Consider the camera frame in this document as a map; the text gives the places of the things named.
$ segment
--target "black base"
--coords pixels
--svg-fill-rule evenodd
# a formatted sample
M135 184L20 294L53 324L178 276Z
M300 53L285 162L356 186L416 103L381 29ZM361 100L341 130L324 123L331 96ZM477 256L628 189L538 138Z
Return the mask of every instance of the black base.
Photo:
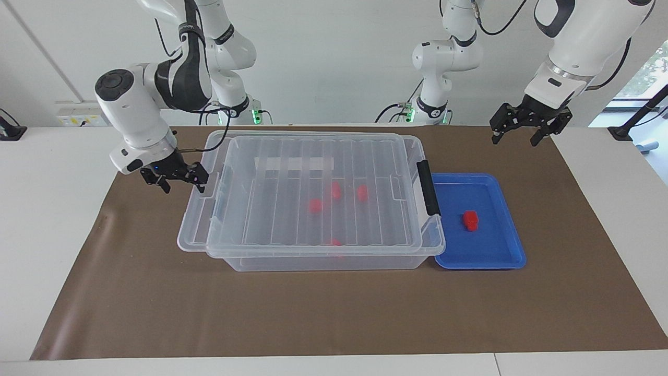
M21 136L23 136L23 133L25 133L25 131L28 129L26 126L15 126L13 128L19 132L11 137L0 134L0 141L18 141L21 139Z
M621 136L621 135L617 134L617 131L619 131L621 129L622 129L622 127L620 127L620 126L609 126L608 127L608 131L613 136L613 138L615 138L615 140L617 140L617 141L633 141L633 138L631 138L631 136L629 136L628 133L626 134L626 136Z

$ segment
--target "blue plastic tray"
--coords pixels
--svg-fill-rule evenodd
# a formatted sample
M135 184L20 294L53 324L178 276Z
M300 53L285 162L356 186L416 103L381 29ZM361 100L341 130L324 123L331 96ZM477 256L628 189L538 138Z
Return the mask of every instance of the blue plastic tray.
M519 269L526 264L520 237L498 181L488 174L434 173L446 250L436 262L446 269ZM478 213L478 230L468 231L465 211Z

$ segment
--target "power outlet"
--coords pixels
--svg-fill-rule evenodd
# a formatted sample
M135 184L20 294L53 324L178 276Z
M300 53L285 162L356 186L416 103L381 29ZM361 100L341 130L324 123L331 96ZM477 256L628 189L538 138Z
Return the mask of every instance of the power outlet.
M62 108L55 117L62 126L109 126L100 108Z

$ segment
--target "transparent plastic container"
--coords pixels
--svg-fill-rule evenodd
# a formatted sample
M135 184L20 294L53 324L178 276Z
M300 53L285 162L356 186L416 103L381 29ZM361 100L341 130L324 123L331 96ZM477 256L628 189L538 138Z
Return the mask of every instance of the transparent plastic container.
M203 156L209 183L193 189L178 245L240 272L417 268L445 249L424 159L412 136L230 131Z

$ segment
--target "brown mat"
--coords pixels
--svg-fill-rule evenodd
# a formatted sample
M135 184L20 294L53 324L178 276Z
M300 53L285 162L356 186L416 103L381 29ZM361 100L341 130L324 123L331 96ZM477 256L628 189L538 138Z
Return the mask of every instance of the brown mat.
M212 131L178 130L188 146ZM238 273L177 247L189 186L164 195L119 175L31 358L668 349L551 140L533 149L530 130L498 146L488 128L363 130L418 136L433 172L496 176L526 267L455 272L430 258L411 271Z

